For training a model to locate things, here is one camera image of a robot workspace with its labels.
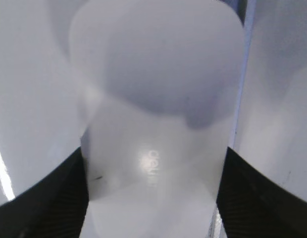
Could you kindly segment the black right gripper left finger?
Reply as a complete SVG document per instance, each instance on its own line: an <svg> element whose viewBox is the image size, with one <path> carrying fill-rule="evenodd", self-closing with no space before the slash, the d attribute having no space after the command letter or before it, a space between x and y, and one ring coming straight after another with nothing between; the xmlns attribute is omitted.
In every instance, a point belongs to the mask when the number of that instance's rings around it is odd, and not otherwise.
<svg viewBox="0 0 307 238"><path fill-rule="evenodd" d="M78 238L89 202L77 148L44 179L0 206L0 238Z"/></svg>

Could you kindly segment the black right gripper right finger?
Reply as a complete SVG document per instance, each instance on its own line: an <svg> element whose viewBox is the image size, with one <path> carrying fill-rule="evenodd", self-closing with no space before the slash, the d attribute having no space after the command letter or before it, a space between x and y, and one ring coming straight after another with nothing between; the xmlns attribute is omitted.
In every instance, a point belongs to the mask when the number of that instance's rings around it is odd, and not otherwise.
<svg viewBox="0 0 307 238"><path fill-rule="evenodd" d="M227 149L216 204L229 238L307 238L307 202Z"/></svg>

